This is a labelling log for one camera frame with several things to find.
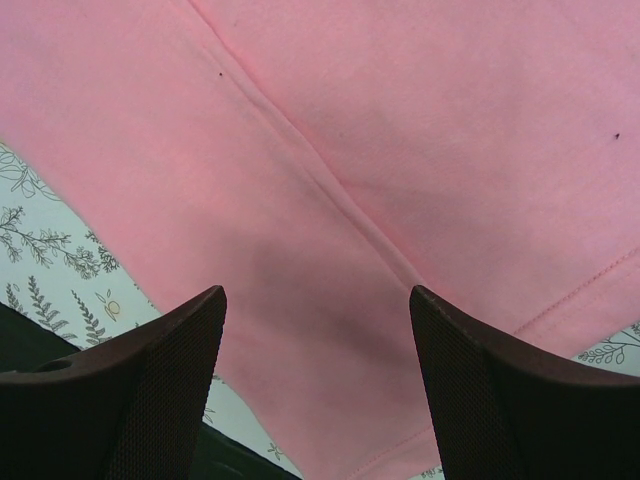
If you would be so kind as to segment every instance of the leaf print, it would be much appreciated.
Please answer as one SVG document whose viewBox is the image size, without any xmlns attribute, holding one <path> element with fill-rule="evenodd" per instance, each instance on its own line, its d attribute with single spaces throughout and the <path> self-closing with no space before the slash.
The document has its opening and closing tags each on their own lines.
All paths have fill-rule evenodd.
<svg viewBox="0 0 640 480">
<path fill-rule="evenodd" d="M 107 290 L 107 298 L 103 297 L 99 293 L 96 293 L 96 297 L 98 298 L 98 300 L 104 303 L 104 311 L 107 315 L 109 315 L 109 318 L 111 318 L 111 320 L 113 320 L 114 322 L 117 321 L 116 315 L 120 314 L 120 312 L 122 311 L 122 307 L 120 307 L 120 304 L 115 300 L 110 300 L 111 289 Z"/>
<path fill-rule="evenodd" d="M 38 174 L 24 163 L 5 144 L 0 142 L 0 178 L 13 182 L 11 191 L 18 189 L 25 198 L 32 198 L 40 192 L 49 200 L 59 201 L 55 193 L 40 179 Z"/>
<path fill-rule="evenodd" d="M 578 355 L 578 360 L 585 363 L 595 363 L 596 365 L 600 365 L 603 362 L 605 364 L 610 364 L 615 360 L 617 365 L 622 365 L 626 359 L 625 348 L 640 348 L 640 339 L 634 337 L 625 330 L 620 332 L 620 335 L 632 340 L 632 342 L 613 341 L 610 338 L 607 338 L 602 341 L 601 345 Z"/>
<path fill-rule="evenodd" d="M 92 231 L 89 231 L 85 235 L 85 238 L 88 238 L 92 242 L 98 244 L 98 256 L 100 257 L 100 264 L 102 265 L 102 269 L 106 273 L 111 273 L 114 270 L 117 270 L 118 268 L 120 268 L 120 263 L 115 259 L 113 255 L 111 255 L 111 252 L 109 252 L 104 247 L 104 245 L 100 242 L 100 240 L 98 240 L 98 237 L 96 237 L 95 233 L 93 233 Z"/>
<path fill-rule="evenodd" d="M 38 237 L 31 231 L 21 231 L 18 225 L 21 224 L 23 216 L 24 209 L 22 207 L 3 207 L 3 214 L 0 218 L 0 243 L 7 249 L 11 262 L 15 263 L 22 259 L 22 249 L 16 248 L 13 243 L 14 238 L 19 238 L 21 245 L 29 250 L 38 265 L 49 268 L 53 264 L 53 260 L 48 257 L 50 253 L 54 258 L 62 256 L 64 264 L 73 268 L 85 280 L 98 275 L 100 262 L 92 252 L 84 247 L 78 247 L 75 252 L 67 250 L 66 246 L 71 243 L 71 235 L 48 229 L 40 230 Z"/>
<path fill-rule="evenodd" d="M 272 442 L 270 442 L 269 445 L 271 445 L 271 448 L 267 450 L 267 453 L 273 453 L 278 461 L 280 461 L 280 457 L 284 457 L 284 452 Z"/>
<path fill-rule="evenodd" d="M 15 293 L 13 293 L 13 288 L 10 283 L 7 283 L 7 303 L 11 308 L 13 308 L 16 312 L 20 312 L 24 314 L 24 309 L 16 297 Z"/>
<path fill-rule="evenodd" d="M 97 328 L 100 325 L 100 321 L 89 311 L 85 303 L 78 296 L 76 292 L 71 290 L 71 294 L 73 298 L 76 299 L 78 306 L 80 307 L 80 312 L 82 313 L 82 318 L 84 319 L 85 329 L 87 330 L 87 342 L 91 345 L 99 345 L 107 340 L 111 340 L 112 337 L 104 337 L 105 329 Z"/>
<path fill-rule="evenodd" d="M 58 330 L 69 325 L 69 322 L 66 320 L 53 322 L 53 319 L 56 318 L 60 312 L 58 310 L 51 310 L 51 302 L 45 301 L 44 295 L 40 293 L 40 288 L 38 287 L 36 278 L 33 275 L 29 277 L 28 289 L 31 293 L 31 299 L 33 300 L 32 305 L 36 309 L 35 315 L 39 317 L 37 319 L 38 323 L 41 323 L 53 333 L 57 333 Z M 77 336 L 72 333 L 65 333 L 64 335 L 65 337 L 63 338 L 66 339 L 77 338 Z"/>
<path fill-rule="evenodd" d="M 209 415 L 210 413 L 216 413 L 214 410 L 211 410 L 210 408 L 205 408 L 204 409 L 204 418 L 206 418 L 209 423 L 213 424 L 213 420 L 211 419 L 211 416 Z"/>
<path fill-rule="evenodd" d="M 443 473 L 442 467 L 432 468 L 431 470 L 427 470 L 424 473 L 421 473 L 420 476 L 422 478 L 434 478 L 439 473 Z"/>
</svg>

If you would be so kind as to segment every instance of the black mesh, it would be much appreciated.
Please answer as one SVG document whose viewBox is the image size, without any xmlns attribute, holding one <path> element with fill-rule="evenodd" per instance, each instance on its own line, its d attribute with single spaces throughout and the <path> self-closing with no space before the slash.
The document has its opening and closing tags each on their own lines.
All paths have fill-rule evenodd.
<svg viewBox="0 0 640 480">
<path fill-rule="evenodd" d="M 188 478 L 225 309 L 224 296 L 211 298 L 149 348 L 105 478 Z"/>
<path fill-rule="evenodd" d="M 411 296 L 411 317 L 445 477 L 525 479 L 482 349 L 423 291 Z"/>
<path fill-rule="evenodd" d="M 640 479 L 640 379 L 545 352 L 424 287 L 411 316 L 448 480 Z"/>
</svg>

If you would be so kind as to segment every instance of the floral pattern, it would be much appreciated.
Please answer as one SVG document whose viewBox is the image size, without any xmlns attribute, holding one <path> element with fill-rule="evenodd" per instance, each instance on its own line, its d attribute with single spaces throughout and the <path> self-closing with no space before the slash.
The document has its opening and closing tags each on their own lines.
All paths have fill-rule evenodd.
<svg viewBox="0 0 640 480">
<path fill-rule="evenodd" d="M 0 178 L 11 182 L 11 193 L 19 191 L 25 198 L 40 194 L 49 200 L 60 200 L 32 169 L 3 143 L 0 143 Z"/>
</svg>

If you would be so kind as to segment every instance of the pink sweatpants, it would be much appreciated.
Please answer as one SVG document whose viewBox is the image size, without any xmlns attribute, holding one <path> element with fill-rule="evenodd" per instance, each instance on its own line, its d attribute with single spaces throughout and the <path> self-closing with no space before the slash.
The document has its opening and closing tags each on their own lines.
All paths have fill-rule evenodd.
<svg viewBox="0 0 640 480">
<path fill-rule="evenodd" d="M 438 460 L 423 284 L 571 356 L 640 317 L 640 2 L 5 0 L 0 138 L 307 480 Z"/>
</svg>

